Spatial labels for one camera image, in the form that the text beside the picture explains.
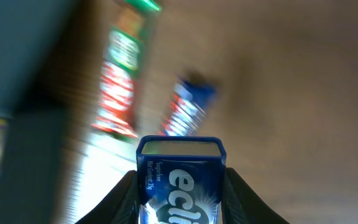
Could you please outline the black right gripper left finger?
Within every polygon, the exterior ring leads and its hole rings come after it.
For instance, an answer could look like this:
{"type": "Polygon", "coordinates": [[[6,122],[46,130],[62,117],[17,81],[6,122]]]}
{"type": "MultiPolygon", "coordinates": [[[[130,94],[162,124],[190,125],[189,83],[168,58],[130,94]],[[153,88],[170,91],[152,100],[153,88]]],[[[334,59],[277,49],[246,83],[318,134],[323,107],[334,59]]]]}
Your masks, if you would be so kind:
{"type": "Polygon", "coordinates": [[[128,171],[114,188],[76,224],[138,224],[137,172],[128,171]]]}

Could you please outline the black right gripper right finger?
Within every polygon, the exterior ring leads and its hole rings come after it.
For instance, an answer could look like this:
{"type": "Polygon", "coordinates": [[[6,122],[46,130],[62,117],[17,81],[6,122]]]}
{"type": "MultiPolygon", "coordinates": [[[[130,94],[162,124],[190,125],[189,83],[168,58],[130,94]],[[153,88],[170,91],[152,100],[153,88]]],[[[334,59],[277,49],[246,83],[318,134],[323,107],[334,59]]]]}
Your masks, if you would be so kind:
{"type": "Polygon", "coordinates": [[[224,224],[289,224],[231,167],[225,170],[221,210],[224,224]]]}

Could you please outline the blue Eclipse mint pack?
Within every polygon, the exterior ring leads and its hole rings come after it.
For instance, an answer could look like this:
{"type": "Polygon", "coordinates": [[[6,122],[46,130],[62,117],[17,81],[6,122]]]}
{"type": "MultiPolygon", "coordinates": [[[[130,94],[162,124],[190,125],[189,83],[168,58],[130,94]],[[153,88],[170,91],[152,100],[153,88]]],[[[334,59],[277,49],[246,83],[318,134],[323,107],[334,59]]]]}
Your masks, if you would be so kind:
{"type": "Polygon", "coordinates": [[[145,136],[136,150],[142,224],[218,224],[226,168],[220,139],[145,136]]]}

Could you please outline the KitKat chocolate bar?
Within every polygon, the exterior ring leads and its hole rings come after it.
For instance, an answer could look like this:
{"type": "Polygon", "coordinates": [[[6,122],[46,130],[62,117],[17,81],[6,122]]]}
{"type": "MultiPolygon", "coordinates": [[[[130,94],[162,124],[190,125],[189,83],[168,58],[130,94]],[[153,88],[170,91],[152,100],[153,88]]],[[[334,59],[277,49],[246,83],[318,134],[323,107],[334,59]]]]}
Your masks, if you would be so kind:
{"type": "Polygon", "coordinates": [[[99,100],[92,127],[120,138],[138,137],[135,104],[150,26],[160,12],[125,4],[109,25],[99,83],[99,100]]]}

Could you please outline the purple Dairy Milk bar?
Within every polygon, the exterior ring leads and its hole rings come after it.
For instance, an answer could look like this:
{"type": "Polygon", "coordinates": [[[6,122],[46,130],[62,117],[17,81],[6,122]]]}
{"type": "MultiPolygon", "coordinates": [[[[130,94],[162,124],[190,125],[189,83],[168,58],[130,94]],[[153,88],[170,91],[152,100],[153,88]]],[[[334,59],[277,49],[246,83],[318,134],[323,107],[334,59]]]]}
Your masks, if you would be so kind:
{"type": "Polygon", "coordinates": [[[174,86],[173,97],[159,135],[194,136],[213,102],[217,88],[208,82],[196,83],[180,79],[174,86]]]}

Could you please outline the black box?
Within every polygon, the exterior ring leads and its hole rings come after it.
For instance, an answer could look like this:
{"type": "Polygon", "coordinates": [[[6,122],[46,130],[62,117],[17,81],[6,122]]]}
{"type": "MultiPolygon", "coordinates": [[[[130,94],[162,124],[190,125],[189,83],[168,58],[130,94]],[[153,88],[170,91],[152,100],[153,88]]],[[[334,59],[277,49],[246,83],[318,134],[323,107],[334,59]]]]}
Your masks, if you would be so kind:
{"type": "Polygon", "coordinates": [[[67,107],[40,81],[76,1],[0,1],[0,223],[50,223],[67,107]]]}

